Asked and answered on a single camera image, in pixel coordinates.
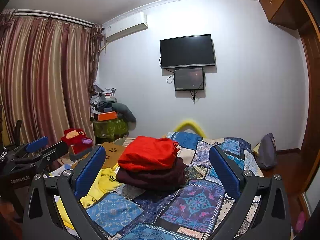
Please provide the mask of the red zip jacket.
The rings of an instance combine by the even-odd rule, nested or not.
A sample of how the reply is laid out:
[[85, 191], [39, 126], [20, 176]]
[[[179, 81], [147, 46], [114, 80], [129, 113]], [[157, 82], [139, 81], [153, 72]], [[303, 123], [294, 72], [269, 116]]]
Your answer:
[[168, 170], [174, 165], [178, 142], [169, 138], [138, 136], [124, 150], [118, 165], [130, 172]]

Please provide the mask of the pink croc shoe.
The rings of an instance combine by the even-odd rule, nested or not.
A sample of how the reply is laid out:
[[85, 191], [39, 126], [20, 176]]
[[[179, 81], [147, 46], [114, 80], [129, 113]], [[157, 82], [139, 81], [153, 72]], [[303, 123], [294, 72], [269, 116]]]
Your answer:
[[296, 225], [295, 225], [295, 232], [296, 233], [299, 233], [302, 231], [302, 229], [304, 228], [305, 221], [306, 221], [305, 212], [302, 211], [299, 213], [297, 221], [296, 221]]

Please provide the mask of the red plush toy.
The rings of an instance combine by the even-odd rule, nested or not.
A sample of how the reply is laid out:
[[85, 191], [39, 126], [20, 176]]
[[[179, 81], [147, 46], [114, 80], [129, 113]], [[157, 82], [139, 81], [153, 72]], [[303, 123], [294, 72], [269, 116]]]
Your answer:
[[85, 131], [80, 128], [69, 128], [64, 130], [64, 136], [61, 141], [65, 142], [68, 147], [71, 147], [72, 153], [77, 155], [84, 150], [92, 147], [93, 140], [88, 138]]

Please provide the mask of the grey backpack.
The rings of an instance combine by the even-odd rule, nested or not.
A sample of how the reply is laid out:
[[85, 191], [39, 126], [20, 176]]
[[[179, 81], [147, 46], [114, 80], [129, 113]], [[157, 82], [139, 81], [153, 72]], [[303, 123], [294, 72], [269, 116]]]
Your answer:
[[277, 165], [276, 143], [272, 133], [268, 133], [261, 140], [256, 162], [264, 170], [269, 170]]

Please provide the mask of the pile of clutter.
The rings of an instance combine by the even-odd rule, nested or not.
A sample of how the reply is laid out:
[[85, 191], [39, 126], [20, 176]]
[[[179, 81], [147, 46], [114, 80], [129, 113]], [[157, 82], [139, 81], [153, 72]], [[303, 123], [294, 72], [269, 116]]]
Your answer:
[[114, 112], [112, 104], [116, 102], [116, 88], [105, 88], [94, 83], [93, 92], [89, 99], [91, 118], [94, 121], [103, 121], [104, 114]]

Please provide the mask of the yellow printed t-shirt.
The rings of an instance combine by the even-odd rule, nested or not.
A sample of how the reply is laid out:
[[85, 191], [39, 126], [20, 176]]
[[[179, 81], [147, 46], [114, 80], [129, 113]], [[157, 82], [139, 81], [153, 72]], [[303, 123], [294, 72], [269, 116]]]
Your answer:
[[[121, 185], [116, 179], [117, 171], [120, 166], [117, 164], [113, 168], [102, 168], [95, 178], [88, 194], [80, 198], [80, 202], [85, 209], [95, 204], [104, 194], [115, 190]], [[58, 211], [65, 226], [74, 229], [71, 220], [69, 219], [61, 198], [56, 202]]]

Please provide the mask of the orange box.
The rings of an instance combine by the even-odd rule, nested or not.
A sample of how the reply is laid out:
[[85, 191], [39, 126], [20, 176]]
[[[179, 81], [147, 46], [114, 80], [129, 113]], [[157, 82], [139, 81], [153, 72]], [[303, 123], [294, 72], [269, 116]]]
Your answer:
[[107, 120], [113, 120], [118, 117], [117, 112], [112, 111], [112, 112], [107, 112], [107, 113], [100, 113], [98, 115], [98, 121], [107, 121]]

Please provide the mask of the striped brown curtain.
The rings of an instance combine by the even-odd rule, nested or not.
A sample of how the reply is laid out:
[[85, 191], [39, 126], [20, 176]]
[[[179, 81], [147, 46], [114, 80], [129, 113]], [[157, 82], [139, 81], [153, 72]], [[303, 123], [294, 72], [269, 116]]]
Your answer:
[[58, 142], [65, 130], [94, 136], [89, 96], [97, 76], [102, 27], [48, 17], [1, 13], [1, 106], [3, 138], [13, 142], [46, 136]]

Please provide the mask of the green storage box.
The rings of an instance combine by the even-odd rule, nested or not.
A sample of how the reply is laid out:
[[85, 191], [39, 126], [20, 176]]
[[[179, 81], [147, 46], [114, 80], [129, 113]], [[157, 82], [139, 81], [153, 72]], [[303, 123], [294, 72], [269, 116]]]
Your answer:
[[97, 138], [105, 138], [112, 141], [129, 134], [128, 124], [121, 118], [93, 121], [93, 127]]

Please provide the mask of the yellow curved tube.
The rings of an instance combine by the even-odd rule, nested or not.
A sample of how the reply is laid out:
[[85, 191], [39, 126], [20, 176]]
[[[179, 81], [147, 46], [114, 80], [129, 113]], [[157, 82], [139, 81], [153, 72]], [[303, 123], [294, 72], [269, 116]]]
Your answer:
[[195, 134], [206, 137], [206, 134], [204, 133], [203, 129], [194, 121], [191, 119], [187, 119], [179, 123], [175, 128], [175, 132], [183, 132], [187, 129], [192, 130]]

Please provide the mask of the folded maroon garment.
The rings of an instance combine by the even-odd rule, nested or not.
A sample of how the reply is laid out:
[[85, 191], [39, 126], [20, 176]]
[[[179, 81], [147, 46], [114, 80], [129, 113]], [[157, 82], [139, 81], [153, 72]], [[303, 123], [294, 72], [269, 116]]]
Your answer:
[[173, 167], [168, 170], [130, 172], [120, 168], [116, 179], [119, 183], [131, 185], [144, 190], [175, 191], [185, 185], [187, 165], [182, 158], [176, 158]]

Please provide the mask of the white air conditioner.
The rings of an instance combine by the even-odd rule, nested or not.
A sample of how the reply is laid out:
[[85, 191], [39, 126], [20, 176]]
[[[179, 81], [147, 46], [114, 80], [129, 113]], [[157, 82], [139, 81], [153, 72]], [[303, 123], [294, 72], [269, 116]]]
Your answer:
[[110, 43], [148, 28], [147, 15], [139, 12], [128, 17], [119, 17], [103, 24], [104, 42]]

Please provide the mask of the small wall monitor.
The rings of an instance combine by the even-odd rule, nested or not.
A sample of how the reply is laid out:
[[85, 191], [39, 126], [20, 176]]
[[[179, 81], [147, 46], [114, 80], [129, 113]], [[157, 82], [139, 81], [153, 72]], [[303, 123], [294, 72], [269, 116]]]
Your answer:
[[179, 68], [174, 70], [176, 91], [204, 90], [204, 70], [202, 67]]

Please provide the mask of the large wall television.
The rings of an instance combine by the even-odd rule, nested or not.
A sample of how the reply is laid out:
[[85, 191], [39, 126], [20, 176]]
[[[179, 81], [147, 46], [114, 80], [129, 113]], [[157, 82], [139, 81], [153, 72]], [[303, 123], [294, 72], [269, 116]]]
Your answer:
[[182, 36], [159, 41], [161, 67], [164, 69], [215, 65], [210, 34]]

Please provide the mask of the wooden wardrobe frame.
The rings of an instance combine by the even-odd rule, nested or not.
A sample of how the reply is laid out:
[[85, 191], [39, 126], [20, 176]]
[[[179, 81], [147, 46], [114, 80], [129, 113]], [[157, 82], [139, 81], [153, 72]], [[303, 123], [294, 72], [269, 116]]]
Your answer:
[[276, 133], [279, 164], [289, 197], [302, 194], [319, 166], [319, 25], [304, 0], [258, 0], [268, 25], [289, 40], [276, 57], [288, 90], [288, 123]]

